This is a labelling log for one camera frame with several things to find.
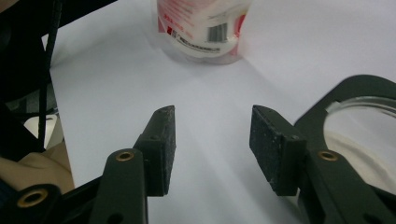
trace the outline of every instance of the black cable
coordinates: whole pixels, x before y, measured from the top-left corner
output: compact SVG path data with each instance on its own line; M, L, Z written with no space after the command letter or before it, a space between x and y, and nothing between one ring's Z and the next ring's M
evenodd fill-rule
M46 58L44 63L43 77L40 83L40 94L39 94L39 116L38 116L38 147L44 148L45 136L46 136L46 111L47 111L47 85L50 78L50 62L52 53L55 48L56 35L58 34L59 23L62 16L63 3L61 0L55 0L53 2L52 18L49 28L49 37L46 46Z

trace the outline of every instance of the white tabletop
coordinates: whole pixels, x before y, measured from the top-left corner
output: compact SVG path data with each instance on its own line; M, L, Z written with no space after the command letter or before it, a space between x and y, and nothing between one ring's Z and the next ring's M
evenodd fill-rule
M150 223L299 223L248 146L251 107L295 122L346 77L396 81L394 0L255 0L240 61L186 61L155 32L148 0L119 0L62 28L51 68L76 186L176 107L169 194Z

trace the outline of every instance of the brass screw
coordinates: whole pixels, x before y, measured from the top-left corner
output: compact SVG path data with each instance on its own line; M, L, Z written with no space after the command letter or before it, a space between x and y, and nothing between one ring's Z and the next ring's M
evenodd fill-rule
M330 151L320 151L318 155L325 161L338 161L338 156Z
M46 189L32 189L20 197L17 202L17 206L20 208L33 207L43 202L48 195L49 192Z
M134 153L132 152L121 152L119 155L117 155L116 160L117 161L128 161L134 158Z

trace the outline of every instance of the white table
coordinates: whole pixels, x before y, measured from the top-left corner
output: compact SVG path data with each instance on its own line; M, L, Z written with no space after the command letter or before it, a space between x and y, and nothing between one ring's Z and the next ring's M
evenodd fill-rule
M150 223L299 223L248 146L251 107L296 121L345 77L396 81L393 0L255 0L242 59L191 63L155 33L148 0L119 0L59 32L51 68L76 186L131 147L151 114L176 107L169 194Z

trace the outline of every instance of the brown cloth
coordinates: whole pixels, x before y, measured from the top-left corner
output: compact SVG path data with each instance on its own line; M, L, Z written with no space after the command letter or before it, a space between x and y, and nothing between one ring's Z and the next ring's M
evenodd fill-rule
M18 162L0 158L0 178L15 190L53 184L64 194L74 188L65 143L43 153L30 153Z

